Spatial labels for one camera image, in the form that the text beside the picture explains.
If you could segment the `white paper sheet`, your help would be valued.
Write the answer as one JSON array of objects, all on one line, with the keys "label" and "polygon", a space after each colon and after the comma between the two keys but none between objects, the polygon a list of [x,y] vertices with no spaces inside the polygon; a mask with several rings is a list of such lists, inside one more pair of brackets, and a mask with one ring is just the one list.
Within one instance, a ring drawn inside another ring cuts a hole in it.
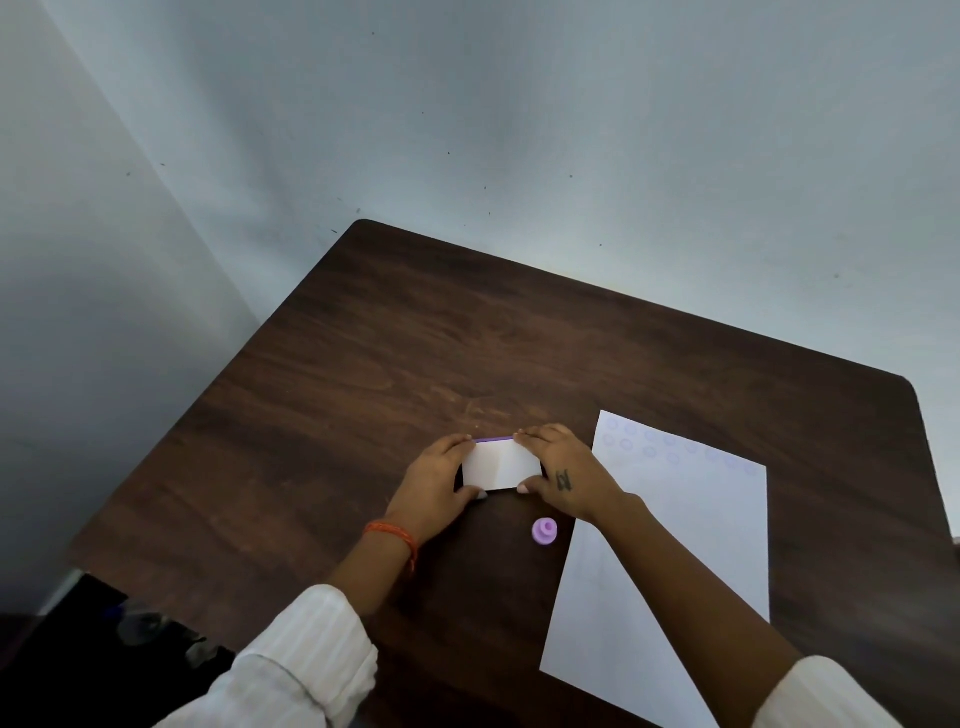
[{"label": "white paper sheet", "polygon": [[[607,411],[592,451],[624,491],[770,620],[766,467]],[[571,530],[539,669],[660,728],[717,728],[615,552],[581,520]]]}]

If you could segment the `person's right forearm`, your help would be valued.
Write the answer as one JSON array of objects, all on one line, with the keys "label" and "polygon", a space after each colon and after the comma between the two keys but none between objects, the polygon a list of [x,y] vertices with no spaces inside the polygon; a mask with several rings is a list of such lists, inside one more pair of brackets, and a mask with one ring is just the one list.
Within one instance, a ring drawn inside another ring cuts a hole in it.
[{"label": "person's right forearm", "polygon": [[720,728],[752,728],[801,660],[772,624],[654,517],[616,492],[592,516]]}]

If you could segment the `person's right white sleeve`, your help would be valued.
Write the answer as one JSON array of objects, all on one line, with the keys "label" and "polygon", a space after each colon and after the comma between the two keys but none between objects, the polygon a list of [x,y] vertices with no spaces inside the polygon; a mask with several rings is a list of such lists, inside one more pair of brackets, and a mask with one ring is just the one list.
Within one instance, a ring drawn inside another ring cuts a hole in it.
[{"label": "person's right white sleeve", "polygon": [[798,661],[758,710],[751,728],[904,728],[838,662]]}]

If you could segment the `person's right hand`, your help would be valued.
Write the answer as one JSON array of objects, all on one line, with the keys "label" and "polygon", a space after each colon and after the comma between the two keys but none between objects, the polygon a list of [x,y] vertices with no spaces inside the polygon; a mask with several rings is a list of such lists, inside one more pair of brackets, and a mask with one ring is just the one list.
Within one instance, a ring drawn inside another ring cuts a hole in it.
[{"label": "person's right hand", "polygon": [[512,439],[534,454],[543,476],[555,486],[554,498],[542,500],[558,511],[603,529],[625,494],[605,467],[565,425],[547,423],[523,428]]}]

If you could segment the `person's left forearm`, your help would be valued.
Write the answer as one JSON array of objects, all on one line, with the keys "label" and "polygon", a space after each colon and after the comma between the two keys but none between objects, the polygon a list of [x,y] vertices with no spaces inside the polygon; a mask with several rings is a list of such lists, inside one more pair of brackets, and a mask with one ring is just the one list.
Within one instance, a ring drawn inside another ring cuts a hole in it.
[{"label": "person's left forearm", "polygon": [[354,548],[324,584],[340,591],[361,619],[378,612],[404,574],[414,570],[419,545],[405,528],[368,523]]}]

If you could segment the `person's left hand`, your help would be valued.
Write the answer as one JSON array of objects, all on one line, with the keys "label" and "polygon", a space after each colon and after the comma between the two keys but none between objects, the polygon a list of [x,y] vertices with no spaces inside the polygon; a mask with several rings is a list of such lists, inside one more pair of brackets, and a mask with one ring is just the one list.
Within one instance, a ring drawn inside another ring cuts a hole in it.
[{"label": "person's left hand", "polygon": [[453,524],[472,503],[458,503],[456,478],[475,447],[468,434],[452,434],[430,444],[407,468],[383,516],[405,528],[418,547]]}]

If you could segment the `person's white sleeve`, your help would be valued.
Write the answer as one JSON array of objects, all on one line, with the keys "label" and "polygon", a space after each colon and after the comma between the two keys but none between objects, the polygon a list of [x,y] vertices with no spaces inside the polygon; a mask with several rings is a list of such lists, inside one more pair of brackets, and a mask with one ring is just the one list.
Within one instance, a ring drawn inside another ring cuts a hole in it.
[{"label": "person's white sleeve", "polygon": [[377,672],[378,650],[345,595],[314,586],[154,728],[349,728]]},{"label": "person's white sleeve", "polygon": [[758,710],[751,728],[904,728],[838,662],[798,661]]}]

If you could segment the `person's left white sleeve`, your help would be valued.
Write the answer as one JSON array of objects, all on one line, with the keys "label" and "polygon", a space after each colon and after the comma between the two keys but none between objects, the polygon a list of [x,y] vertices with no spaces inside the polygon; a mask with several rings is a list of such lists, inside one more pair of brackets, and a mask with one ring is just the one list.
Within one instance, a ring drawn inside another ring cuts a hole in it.
[{"label": "person's left white sleeve", "polygon": [[345,595],[314,586],[154,728],[349,728],[377,672],[378,650]]}]

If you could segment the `black bag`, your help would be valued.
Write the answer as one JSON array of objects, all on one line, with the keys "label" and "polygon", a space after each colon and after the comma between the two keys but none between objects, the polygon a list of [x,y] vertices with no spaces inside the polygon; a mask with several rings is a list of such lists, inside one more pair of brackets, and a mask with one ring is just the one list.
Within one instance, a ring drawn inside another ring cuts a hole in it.
[{"label": "black bag", "polygon": [[0,648],[0,728],[153,728],[204,696],[234,658],[82,573]]}]

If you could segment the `white box with purple edge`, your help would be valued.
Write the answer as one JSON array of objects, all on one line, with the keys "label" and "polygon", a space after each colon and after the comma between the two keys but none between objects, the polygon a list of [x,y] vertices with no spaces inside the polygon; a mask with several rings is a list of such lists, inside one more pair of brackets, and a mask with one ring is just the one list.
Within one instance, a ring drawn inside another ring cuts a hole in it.
[{"label": "white box with purple edge", "polygon": [[463,486],[486,492],[515,490],[524,480],[544,475],[541,461],[511,437],[474,440],[460,468]]}]

